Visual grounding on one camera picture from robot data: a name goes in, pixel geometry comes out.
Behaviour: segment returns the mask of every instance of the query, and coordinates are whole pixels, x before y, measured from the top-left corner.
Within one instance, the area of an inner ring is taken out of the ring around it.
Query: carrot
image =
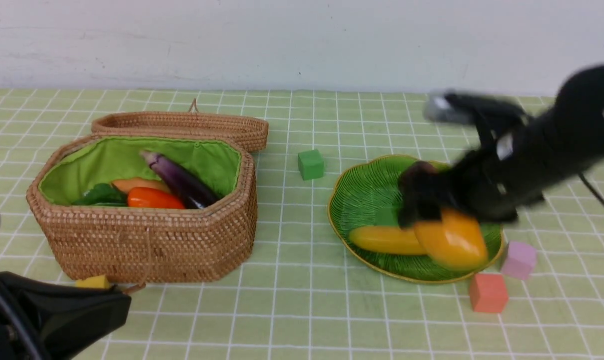
[[[159,191],[167,193],[171,192],[165,183],[159,180],[148,180],[141,177],[121,178],[119,180],[113,180],[111,184],[124,194],[128,194],[128,192],[135,187],[158,189]]]
[[[133,187],[128,192],[126,203],[130,208],[185,209],[176,196],[152,187]]]

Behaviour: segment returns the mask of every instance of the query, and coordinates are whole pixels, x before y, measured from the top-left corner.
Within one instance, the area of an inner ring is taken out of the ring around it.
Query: leaf-shaped plate
[[[414,283],[452,283],[469,278],[495,263],[505,248],[500,225],[482,225],[489,251],[489,263],[475,271],[450,271],[433,262],[427,255],[391,255],[358,248],[348,239],[354,228],[375,225],[378,212],[399,208],[402,198],[397,188],[400,174],[418,161],[409,155],[387,155],[344,171],[329,199],[329,223],[344,246],[364,264],[394,278]],[[430,162],[437,169],[448,166]]]

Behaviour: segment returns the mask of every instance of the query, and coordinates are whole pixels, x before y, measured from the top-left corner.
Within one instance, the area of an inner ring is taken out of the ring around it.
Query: white wall
[[[554,94],[604,0],[0,0],[0,87]]]

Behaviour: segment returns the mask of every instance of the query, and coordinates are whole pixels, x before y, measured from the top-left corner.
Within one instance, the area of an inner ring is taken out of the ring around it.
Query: basket lid
[[[137,111],[108,114],[95,119],[91,132],[100,135],[130,136],[149,132],[162,135],[216,136],[232,139],[253,153],[267,145],[268,122],[251,116],[199,112],[196,99],[188,112]]]

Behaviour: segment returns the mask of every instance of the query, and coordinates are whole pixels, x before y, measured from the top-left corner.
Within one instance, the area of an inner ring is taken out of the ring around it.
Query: yellow vegetable
[[[111,184],[124,194],[128,194],[133,188],[151,188],[166,193],[171,193],[169,187],[159,180],[148,180],[141,177],[121,178],[113,180]]]
[[[431,259],[451,271],[472,271],[487,264],[489,253],[473,217],[442,209],[441,221],[417,221],[412,229]]]
[[[89,289],[109,289],[110,284],[105,275],[93,276],[85,280],[75,281],[75,286],[78,288]]]
[[[363,226],[348,233],[348,239],[358,248],[393,255],[425,255],[412,229],[397,226]]]

